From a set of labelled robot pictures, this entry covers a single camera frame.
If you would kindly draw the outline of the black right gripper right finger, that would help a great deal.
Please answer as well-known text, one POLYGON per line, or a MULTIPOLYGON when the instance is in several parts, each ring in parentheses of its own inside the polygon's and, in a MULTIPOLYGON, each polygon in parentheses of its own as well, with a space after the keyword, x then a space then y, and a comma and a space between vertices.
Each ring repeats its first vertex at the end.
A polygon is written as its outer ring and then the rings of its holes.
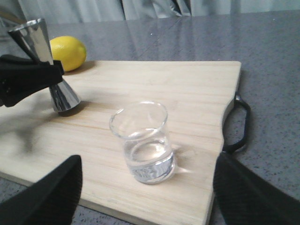
POLYGON ((228 225, 298 225, 300 202, 228 153, 216 161, 213 189, 228 225))

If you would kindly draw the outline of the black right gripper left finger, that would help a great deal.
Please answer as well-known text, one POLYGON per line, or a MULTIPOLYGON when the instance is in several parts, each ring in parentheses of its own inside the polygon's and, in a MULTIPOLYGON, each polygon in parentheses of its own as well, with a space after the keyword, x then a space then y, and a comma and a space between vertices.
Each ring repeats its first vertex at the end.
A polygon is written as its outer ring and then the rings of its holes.
POLYGON ((72 155, 0 205, 2 225, 69 225, 82 191, 82 160, 72 155))

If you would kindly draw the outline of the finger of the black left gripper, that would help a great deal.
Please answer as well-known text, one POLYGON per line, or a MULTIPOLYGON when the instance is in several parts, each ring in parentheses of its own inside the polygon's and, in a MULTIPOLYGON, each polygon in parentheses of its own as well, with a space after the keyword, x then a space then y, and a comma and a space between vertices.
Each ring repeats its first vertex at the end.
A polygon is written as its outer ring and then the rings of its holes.
POLYGON ((63 81, 59 60, 53 64, 5 54, 0 57, 0 105, 12 107, 40 90, 63 81))

